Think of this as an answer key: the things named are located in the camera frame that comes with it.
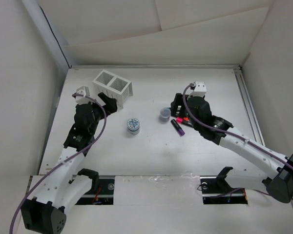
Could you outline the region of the purple highlighter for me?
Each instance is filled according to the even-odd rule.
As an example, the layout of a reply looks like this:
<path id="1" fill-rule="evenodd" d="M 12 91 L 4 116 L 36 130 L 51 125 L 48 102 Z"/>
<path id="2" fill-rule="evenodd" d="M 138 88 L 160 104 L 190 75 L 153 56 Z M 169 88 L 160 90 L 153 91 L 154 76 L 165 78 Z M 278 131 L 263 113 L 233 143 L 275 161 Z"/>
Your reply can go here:
<path id="1" fill-rule="evenodd" d="M 171 122 L 172 126 L 174 127 L 174 129 L 178 132 L 179 136 L 182 137 L 185 135 L 184 130 L 181 128 L 181 126 L 179 125 L 179 123 L 176 120 L 172 119 L 170 122 Z"/>

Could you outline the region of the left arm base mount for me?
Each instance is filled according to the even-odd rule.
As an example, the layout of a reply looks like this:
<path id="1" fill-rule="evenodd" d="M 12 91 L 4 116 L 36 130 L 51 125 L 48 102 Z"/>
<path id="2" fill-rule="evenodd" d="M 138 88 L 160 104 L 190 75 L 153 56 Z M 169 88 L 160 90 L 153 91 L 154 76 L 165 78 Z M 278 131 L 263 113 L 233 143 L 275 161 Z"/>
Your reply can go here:
<path id="1" fill-rule="evenodd" d="M 100 177 L 97 190 L 84 194 L 76 205 L 113 205 L 115 177 Z"/>

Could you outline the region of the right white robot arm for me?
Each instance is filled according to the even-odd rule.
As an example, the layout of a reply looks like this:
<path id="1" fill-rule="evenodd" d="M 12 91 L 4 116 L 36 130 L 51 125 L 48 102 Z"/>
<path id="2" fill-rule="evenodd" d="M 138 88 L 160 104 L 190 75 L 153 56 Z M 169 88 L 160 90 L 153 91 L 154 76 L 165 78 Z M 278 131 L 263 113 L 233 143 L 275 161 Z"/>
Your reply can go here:
<path id="1" fill-rule="evenodd" d="M 170 109 L 174 116 L 187 117 L 192 129 L 205 140 L 226 148 L 259 168 L 257 176 L 237 173 L 232 166 L 224 167 L 211 180 L 212 188 L 221 199 L 242 189 L 265 190 L 282 203 L 293 200 L 293 154 L 286 156 L 274 152 L 242 134 L 229 121 L 215 116 L 204 97 L 177 93 Z"/>

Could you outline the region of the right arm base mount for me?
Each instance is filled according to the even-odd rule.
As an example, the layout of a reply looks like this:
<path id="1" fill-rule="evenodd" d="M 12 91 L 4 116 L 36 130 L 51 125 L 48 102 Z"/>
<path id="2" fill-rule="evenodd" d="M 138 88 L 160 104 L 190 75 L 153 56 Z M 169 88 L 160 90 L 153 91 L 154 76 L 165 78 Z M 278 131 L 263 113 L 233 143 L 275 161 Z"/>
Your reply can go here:
<path id="1" fill-rule="evenodd" d="M 224 167 L 218 175 L 200 176 L 200 184 L 197 187 L 202 193 L 204 205 L 248 205 L 246 191 L 243 188 L 232 188 L 226 181 L 232 167 Z"/>

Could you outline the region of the blue patterned tape roll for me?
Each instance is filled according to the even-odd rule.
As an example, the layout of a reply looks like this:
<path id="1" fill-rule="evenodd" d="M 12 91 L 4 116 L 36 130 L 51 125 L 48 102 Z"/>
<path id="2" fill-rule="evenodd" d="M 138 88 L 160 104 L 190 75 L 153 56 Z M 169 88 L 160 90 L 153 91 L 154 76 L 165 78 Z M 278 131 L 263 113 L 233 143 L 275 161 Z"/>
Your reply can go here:
<path id="1" fill-rule="evenodd" d="M 130 134 L 136 135 L 140 131 L 140 122 L 137 118 L 130 118 L 127 121 L 127 130 Z"/>

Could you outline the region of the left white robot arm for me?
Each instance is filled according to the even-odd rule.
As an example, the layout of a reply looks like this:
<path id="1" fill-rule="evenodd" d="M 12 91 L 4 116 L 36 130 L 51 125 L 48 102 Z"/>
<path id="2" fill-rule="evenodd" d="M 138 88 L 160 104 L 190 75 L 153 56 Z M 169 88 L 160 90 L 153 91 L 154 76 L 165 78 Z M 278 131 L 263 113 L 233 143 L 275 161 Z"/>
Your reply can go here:
<path id="1" fill-rule="evenodd" d="M 57 163 L 29 191 L 31 194 L 39 187 L 38 192 L 32 198 L 26 196 L 18 207 L 25 228 L 40 234 L 60 234 L 71 208 L 84 194 L 99 189 L 98 172 L 77 168 L 100 138 L 95 136 L 99 122 L 102 120 L 106 125 L 107 117 L 117 112 L 117 100 L 103 92 L 98 97 L 104 105 L 87 95 L 74 93 L 73 97 L 83 97 L 89 102 L 76 105 L 74 124 Z"/>

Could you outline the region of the pink highlighter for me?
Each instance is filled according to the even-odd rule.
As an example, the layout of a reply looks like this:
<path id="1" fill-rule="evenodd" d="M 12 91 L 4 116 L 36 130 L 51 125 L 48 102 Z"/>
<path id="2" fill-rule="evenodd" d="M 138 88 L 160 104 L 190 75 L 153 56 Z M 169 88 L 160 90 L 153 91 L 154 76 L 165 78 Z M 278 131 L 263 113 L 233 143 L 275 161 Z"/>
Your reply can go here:
<path id="1" fill-rule="evenodd" d="M 186 125 L 186 126 L 188 126 L 188 127 L 193 127 L 193 125 L 188 121 L 188 120 L 185 120 L 185 119 L 183 119 L 183 118 L 176 118 L 176 121 L 178 122 L 178 123 L 181 123 L 181 124 L 183 124 L 183 125 Z"/>

